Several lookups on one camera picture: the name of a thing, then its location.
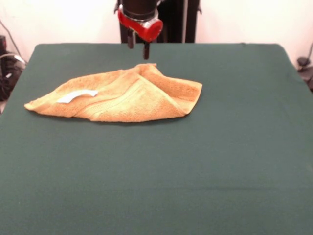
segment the white wall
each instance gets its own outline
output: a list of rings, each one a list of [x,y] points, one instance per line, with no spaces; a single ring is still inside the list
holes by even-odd
[[[198,43],[278,43],[294,64],[309,53],[313,0],[201,0],[201,6]]]
[[[119,43],[115,3],[0,0],[0,19],[29,59],[39,43]],[[198,43],[279,43],[294,63],[313,41],[313,0],[201,0],[201,7]]]

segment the towel fold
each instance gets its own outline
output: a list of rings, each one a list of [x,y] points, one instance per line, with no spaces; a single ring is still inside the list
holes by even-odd
[[[201,89],[198,82],[164,76],[156,64],[139,64],[71,79],[25,108],[91,121],[144,122],[189,114]]]

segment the green table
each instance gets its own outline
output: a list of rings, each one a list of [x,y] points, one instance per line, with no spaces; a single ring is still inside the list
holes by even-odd
[[[23,107],[141,55],[36,47],[0,118],[0,234],[312,235],[313,96],[278,45],[153,44],[148,62],[203,83],[185,118],[92,123]]]

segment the black cable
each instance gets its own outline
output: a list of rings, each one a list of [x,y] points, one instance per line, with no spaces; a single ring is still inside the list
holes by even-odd
[[[309,80],[307,81],[307,84],[309,85],[312,80],[313,80],[313,75],[309,78]]]
[[[0,24],[1,24],[2,27],[5,29],[5,31],[9,34],[9,37],[10,37],[10,39],[11,39],[11,41],[12,41],[12,43],[13,43],[15,49],[16,49],[16,51],[18,52],[19,56],[21,56],[21,53],[20,53],[18,47],[16,46],[16,44],[15,44],[15,42],[14,42],[14,40],[13,40],[13,37],[12,37],[10,31],[7,29],[7,27],[5,27],[5,25],[2,23],[1,20],[0,20]]]
[[[308,56],[308,59],[311,57],[311,55],[312,55],[312,50],[313,50],[313,42],[312,42],[312,44],[311,44],[311,48],[310,48],[310,52],[309,52],[309,56]]]

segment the orange towel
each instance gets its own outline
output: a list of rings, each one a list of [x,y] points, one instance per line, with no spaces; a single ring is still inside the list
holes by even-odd
[[[144,122],[189,114],[201,89],[198,82],[164,76],[156,64],[139,64],[128,70],[71,79],[25,108],[91,121]]]

